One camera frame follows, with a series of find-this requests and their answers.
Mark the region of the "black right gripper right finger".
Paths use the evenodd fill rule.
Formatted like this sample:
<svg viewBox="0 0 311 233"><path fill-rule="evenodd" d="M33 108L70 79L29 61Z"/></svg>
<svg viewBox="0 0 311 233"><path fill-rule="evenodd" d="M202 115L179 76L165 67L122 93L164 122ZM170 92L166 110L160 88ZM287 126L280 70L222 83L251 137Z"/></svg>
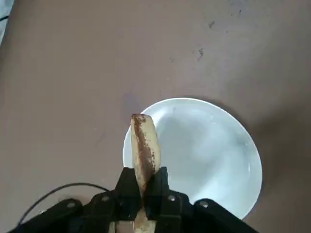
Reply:
<svg viewBox="0 0 311 233"><path fill-rule="evenodd" d="M255 233L256 230L210 199L191 204L186 194L168 185L165 167L154 174L144 192L149 220L156 221L156 233Z"/></svg>

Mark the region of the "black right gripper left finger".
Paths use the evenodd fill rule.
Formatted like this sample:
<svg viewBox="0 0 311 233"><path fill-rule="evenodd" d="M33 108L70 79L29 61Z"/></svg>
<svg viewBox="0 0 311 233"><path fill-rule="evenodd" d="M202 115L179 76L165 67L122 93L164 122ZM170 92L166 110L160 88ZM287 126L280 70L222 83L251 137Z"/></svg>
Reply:
<svg viewBox="0 0 311 233"><path fill-rule="evenodd" d="M71 186L90 186L102 190L85 205L68 198L43 213L26 220L26 216L51 194ZM91 183L70 183L58 187L37 200L21 217L15 233L107 233L115 221L133 221L141 209L141 196L132 168L123 168L115 189Z"/></svg>

